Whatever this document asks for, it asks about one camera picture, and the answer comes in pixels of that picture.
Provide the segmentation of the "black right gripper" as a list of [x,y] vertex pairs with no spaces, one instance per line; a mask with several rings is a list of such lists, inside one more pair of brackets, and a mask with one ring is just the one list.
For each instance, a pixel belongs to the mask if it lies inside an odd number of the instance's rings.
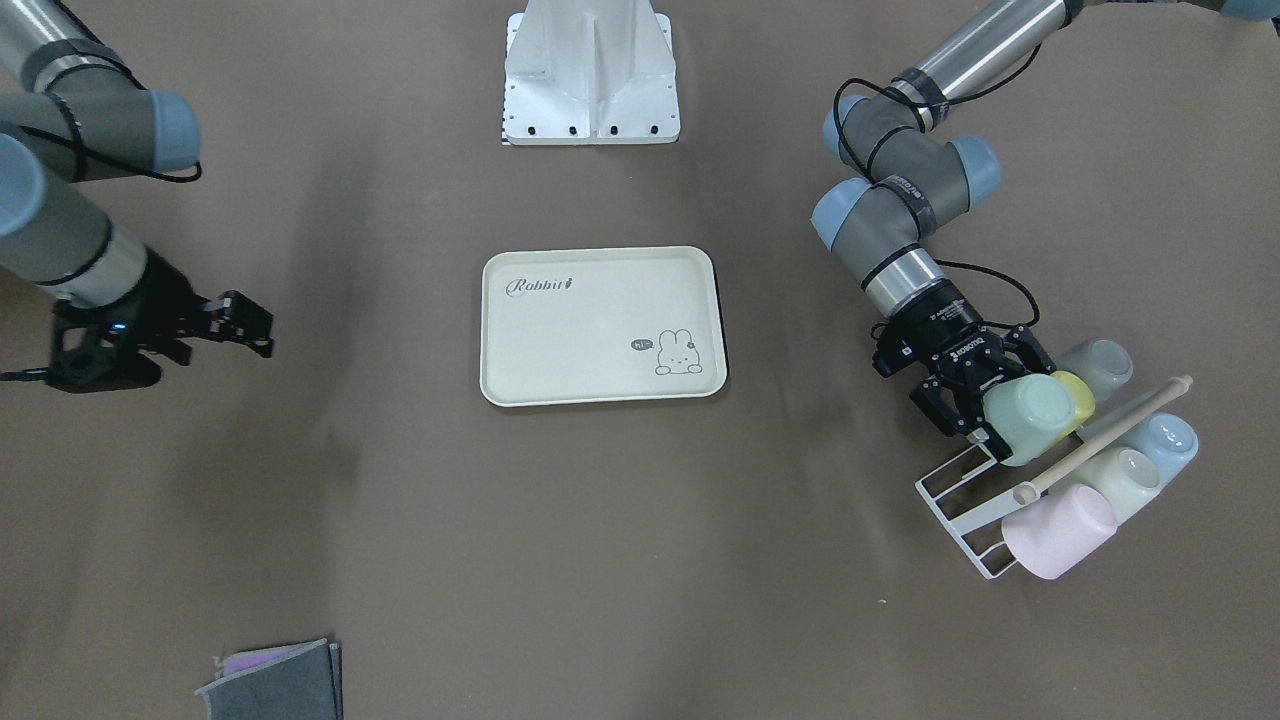
[[264,359],[275,347],[270,311],[238,291],[215,300],[196,293],[187,277],[154,250],[147,251],[134,288],[102,311],[109,325],[125,327],[128,347],[154,351],[180,366],[188,366],[192,357],[192,348],[180,340],[209,316],[207,341],[238,345]]

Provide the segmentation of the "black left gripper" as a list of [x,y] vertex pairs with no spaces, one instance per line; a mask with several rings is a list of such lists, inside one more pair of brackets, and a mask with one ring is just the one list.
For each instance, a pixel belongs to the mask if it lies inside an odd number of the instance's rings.
[[986,419],[989,389],[1057,370],[1029,324],[1001,336],[961,295],[918,295],[887,320],[872,366],[888,378],[914,363],[929,377],[910,391],[911,402],[943,436],[974,436],[978,445],[1000,437]]

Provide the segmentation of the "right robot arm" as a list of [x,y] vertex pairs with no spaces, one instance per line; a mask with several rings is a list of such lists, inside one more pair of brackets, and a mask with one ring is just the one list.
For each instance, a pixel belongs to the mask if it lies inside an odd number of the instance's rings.
[[179,94],[146,87],[61,1],[3,4],[3,268],[114,354],[189,361],[189,337],[274,351],[273,315],[238,292],[196,293],[155,250],[79,191],[198,181],[202,135]]

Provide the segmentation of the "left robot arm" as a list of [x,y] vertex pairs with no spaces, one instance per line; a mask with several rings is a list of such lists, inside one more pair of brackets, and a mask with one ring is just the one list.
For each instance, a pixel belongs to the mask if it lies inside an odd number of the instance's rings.
[[940,143],[931,132],[954,108],[1018,78],[1084,10],[1083,1],[993,1],[887,86],[869,85],[868,96],[838,87],[823,123],[827,149],[856,176],[820,199],[812,224],[882,315],[873,368],[890,378],[922,364],[911,401],[943,436],[1000,461],[1014,454],[1012,432],[997,428],[988,401],[1059,366],[1034,336],[1042,311],[1033,293],[1029,322],[992,322],[948,278],[951,263],[925,250],[1002,183],[984,140]]

